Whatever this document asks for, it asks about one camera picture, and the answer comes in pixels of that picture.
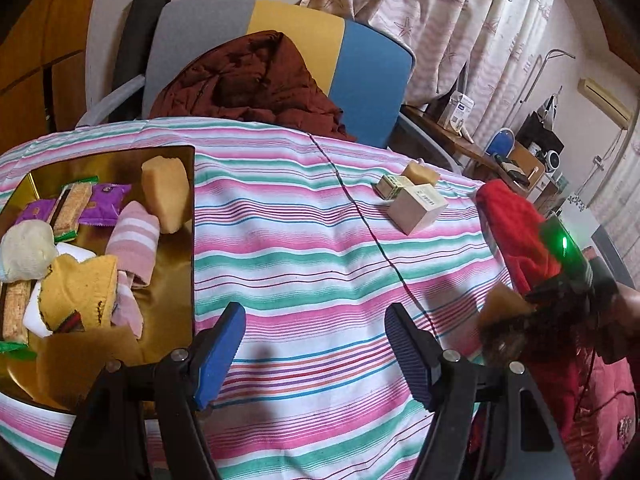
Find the purple snack package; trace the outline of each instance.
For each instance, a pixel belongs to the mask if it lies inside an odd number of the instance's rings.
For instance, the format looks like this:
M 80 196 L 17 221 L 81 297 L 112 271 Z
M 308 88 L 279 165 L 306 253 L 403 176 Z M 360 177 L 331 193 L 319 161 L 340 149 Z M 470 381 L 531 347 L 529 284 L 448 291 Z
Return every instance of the purple snack package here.
M 122 201 L 129 191 L 131 184 L 95 184 L 78 223 L 106 227 L 116 225 Z
M 56 199 L 36 200 L 27 204 L 24 211 L 18 215 L 18 219 L 14 225 L 19 224 L 25 220 L 42 220 L 43 222 L 49 222 L 53 208 L 56 206 Z

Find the wooden desk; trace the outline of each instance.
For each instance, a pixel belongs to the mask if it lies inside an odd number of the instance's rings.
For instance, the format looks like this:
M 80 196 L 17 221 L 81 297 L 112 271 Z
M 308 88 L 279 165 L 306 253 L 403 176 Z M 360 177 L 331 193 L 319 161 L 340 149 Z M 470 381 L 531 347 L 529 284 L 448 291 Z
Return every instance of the wooden desk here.
M 497 173 L 514 193 L 517 193 L 524 198 L 529 195 L 530 189 L 523 189 L 518 186 L 518 184 L 516 184 L 513 179 L 507 175 L 506 171 L 498 165 L 495 159 L 492 156 L 487 155 L 477 144 L 469 142 L 449 130 L 445 130 L 436 121 L 425 116 L 420 110 L 403 105 L 400 111 L 421 129 L 427 132 L 433 140 L 435 140 L 447 153 L 449 153 L 449 155 L 455 155 L 456 153 L 466 155 L 472 161 L 481 164 L 493 173 Z

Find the yellow backrest panel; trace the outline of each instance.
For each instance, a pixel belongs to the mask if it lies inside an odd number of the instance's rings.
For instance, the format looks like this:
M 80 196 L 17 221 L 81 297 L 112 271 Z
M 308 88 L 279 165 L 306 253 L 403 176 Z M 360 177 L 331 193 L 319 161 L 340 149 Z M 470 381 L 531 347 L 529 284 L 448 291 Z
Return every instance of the yellow backrest panel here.
M 256 0 L 246 33 L 262 30 L 289 36 L 320 89 L 329 95 L 344 35 L 342 18 L 282 2 Z

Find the table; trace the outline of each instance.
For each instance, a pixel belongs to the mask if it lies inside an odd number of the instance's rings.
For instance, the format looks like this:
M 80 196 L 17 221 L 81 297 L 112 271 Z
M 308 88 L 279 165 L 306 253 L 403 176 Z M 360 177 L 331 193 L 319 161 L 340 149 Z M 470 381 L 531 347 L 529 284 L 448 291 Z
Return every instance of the table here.
M 444 129 L 436 121 L 416 108 L 404 105 L 402 106 L 401 112 L 427 132 L 431 138 L 439 143 L 450 155 L 461 153 L 462 155 L 468 156 L 472 161 L 481 164 L 493 173 L 497 173 L 513 192 L 525 198 L 529 194 L 530 190 L 523 189 L 516 184 L 513 179 L 507 175 L 506 171 L 496 163 L 495 159 L 487 155 L 477 144 L 469 142 L 464 137 Z
M 195 148 L 196 329 L 229 301 L 247 314 L 203 426 L 222 478 L 407 478 L 431 414 L 410 397 L 384 315 L 399 301 L 445 348 L 479 354 L 478 309 L 496 282 L 511 282 L 482 234 L 478 183 L 443 172 L 436 187 L 449 207 L 407 237 L 372 186 L 401 173 L 403 155 L 265 124 L 164 118 L 52 134 L 5 153 L 0 205 L 44 164 L 166 145 Z M 0 394 L 0 434 L 49 473 L 72 423 Z M 157 422 L 146 430 L 150 461 L 161 465 Z

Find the blue gripper pad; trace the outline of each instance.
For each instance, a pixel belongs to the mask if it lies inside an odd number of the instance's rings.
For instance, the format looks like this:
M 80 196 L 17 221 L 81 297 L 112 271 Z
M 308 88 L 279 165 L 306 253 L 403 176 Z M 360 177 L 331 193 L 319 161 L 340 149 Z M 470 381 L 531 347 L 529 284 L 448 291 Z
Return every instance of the blue gripper pad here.
M 431 369 L 423 362 L 412 339 L 413 332 L 413 336 L 420 337 L 422 331 L 414 325 L 404 307 L 395 303 L 385 312 L 385 332 L 409 391 L 415 400 L 427 407 L 431 402 L 431 384 L 438 377 L 431 377 Z
M 196 379 L 193 400 L 199 410 L 206 408 L 218 396 L 231 366 L 231 361 L 236 356 L 240 342 L 244 337 L 245 329 L 246 313 L 244 307 L 239 303 L 229 303 L 218 322 L 211 329 L 214 342 L 210 351 L 200 359 L 194 359 L 191 364 L 192 367 L 194 365 L 197 367 L 196 370 L 192 370 L 191 376 Z

